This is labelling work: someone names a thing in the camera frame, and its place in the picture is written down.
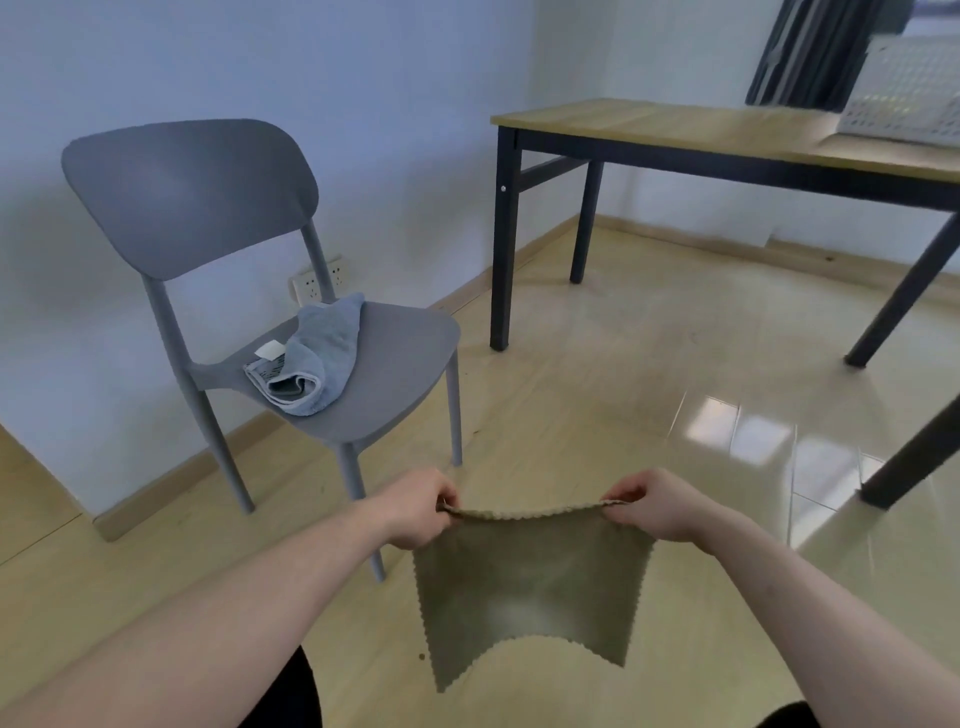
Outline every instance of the microfiber cloth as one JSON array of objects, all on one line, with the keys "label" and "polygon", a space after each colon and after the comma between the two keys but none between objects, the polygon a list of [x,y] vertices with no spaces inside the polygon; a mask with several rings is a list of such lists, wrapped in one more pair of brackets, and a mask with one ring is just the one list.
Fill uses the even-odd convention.
[{"label": "microfiber cloth", "polygon": [[275,361],[257,359],[243,370],[272,404],[306,417],[336,400],[357,359],[362,293],[336,303],[311,303],[297,312],[297,331]]},{"label": "microfiber cloth", "polygon": [[624,666],[654,539],[604,517],[604,501],[538,514],[458,517],[414,552],[437,690],[502,640],[579,643]]}]

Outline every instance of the towel label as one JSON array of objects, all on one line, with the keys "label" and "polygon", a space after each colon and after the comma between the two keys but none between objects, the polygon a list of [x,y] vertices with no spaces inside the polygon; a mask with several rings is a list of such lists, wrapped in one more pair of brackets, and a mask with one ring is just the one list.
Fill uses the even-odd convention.
[{"label": "towel label", "polygon": [[267,359],[268,361],[276,361],[281,356],[283,356],[287,351],[285,345],[278,342],[276,339],[271,339],[262,347],[257,349],[254,353],[259,356],[261,359]]}]

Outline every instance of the beige cloth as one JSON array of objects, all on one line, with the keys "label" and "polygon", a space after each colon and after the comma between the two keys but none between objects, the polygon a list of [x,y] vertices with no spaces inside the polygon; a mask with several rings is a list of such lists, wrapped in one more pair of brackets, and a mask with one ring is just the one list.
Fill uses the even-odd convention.
[{"label": "beige cloth", "polygon": [[603,505],[447,509],[461,522],[414,552],[438,691],[496,643],[528,635],[582,644],[623,667],[654,539],[608,521]]}]

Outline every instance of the table top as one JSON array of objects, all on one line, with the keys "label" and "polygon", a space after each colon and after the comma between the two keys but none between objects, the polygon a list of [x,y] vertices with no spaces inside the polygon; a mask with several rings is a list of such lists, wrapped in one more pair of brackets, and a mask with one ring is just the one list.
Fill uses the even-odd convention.
[{"label": "table top", "polygon": [[960,149],[838,134],[839,120],[838,114],[806,109],[714,109],[625,99],[592,99],[491,118],[497,126],[535,132],[960,183]]}]

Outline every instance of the white plastic basket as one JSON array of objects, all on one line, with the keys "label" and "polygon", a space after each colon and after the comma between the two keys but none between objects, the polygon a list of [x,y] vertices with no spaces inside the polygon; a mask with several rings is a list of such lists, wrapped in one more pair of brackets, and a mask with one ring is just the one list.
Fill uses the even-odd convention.
[{"label": "white plastic basket", "polygon": [[877,36],[837,131],[960,147],[960,36]]}]

